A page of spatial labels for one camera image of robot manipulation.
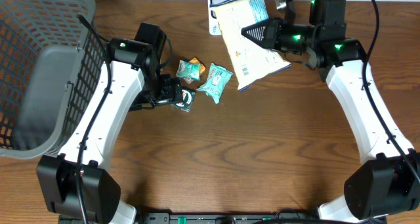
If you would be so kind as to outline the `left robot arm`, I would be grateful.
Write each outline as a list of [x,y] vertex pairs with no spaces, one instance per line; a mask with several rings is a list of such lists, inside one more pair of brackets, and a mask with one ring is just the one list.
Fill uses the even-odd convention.
[[82,223],[134,223],[137,209],[121,200],[109,174],[117,136],[128,112],[182,101],[179,78],[160,73],[165,36],[113,38],[81,121],[55,157],[44,155],[37,178],[47,209]]

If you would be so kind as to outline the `yellow snack bag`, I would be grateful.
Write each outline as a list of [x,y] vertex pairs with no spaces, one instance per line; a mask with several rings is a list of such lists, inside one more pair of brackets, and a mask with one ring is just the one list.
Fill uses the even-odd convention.
[[291,66],[276,51],[263,49],[242,35],[242,29],[264,20],[268,12],[264,0],[226,0],[211,4],[219,30],[238,80],[238,90]]

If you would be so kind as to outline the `dark green round-logo packet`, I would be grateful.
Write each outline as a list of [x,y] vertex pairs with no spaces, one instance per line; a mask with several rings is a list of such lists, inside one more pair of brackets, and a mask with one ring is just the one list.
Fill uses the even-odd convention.
[[196,92],[190,89],[182,89],[182,101],[172,104],[173,108],[182,110],[184,112],[190,112],[194,99],[196,97]]

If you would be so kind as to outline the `teal wet wipes pack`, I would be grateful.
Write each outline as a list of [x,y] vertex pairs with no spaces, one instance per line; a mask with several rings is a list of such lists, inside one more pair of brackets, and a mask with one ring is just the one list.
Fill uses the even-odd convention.
[[226,68],[212,63],[207,76],[207,81],[198,88],[198,91],[205,92],[213,98],[215,104],[220,102],[222,92],[230,81],[233,73]]

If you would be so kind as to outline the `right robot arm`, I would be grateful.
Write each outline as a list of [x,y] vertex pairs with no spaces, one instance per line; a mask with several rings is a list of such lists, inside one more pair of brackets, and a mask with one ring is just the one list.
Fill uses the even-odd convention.
[[303,223],[384,223],[419,206],[419,153],[394,122],[376,87],[371,51],[346,36],[346,0],[311,0],[309,23],[295,23],[294,0],[275,0],[283,18],[244,27],[263,49],[307,53],[341,105],[356,139],[361,166],[342,196],[320,205]]

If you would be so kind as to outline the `small teal packet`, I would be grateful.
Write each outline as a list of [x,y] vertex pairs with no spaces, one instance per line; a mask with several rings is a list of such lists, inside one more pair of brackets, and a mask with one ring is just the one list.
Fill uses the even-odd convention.
[[178,65],[177,77],[181,77],[181,78],[188,77],[192,73],[193,70],[194,70],[194,66],[188,65],[188,62],[181,60]]

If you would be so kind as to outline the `small orange box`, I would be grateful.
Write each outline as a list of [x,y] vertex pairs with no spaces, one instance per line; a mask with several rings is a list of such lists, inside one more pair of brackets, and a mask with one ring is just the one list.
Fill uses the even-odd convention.
[[192,73],[188,77],[185,77],[186,83],[190,84],[193,81],[200,80],[201,74],[204,73],[204,71],[205,71],[204,64],[201,63],[197,57],[194,57],[193,59],[191,59],[188,62],[188,65],[194,66],[194,70],[192,71]]

